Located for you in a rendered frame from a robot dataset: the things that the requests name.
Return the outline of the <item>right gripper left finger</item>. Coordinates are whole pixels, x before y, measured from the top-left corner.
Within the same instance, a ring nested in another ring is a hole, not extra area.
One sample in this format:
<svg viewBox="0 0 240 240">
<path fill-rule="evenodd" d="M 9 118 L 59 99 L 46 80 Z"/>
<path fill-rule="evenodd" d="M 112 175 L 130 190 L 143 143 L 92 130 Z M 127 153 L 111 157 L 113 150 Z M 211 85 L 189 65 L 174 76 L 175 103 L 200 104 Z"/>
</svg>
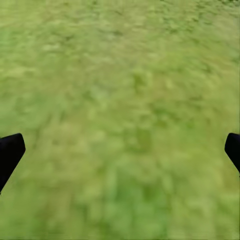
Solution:
<svg viewBox="0 0 240 240">
<path fill-rule="evenodd" d="M 26 151 L 21 133 L 0 138 L 0 192 Z"/>
</svg>

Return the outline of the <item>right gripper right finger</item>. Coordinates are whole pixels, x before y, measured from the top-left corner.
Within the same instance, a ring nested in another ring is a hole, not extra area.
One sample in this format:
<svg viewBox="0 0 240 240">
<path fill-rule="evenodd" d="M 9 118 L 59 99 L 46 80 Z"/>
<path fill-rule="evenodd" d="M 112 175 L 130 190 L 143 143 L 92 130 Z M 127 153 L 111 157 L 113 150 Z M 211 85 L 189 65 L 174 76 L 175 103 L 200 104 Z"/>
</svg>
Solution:
<svg viewBox="0 0 240 240">
<path fill-rule="evenodd" d="M 224 149 L 237 170 L 240 172 L 240 135 L 229 133 Z"/>
</svg>

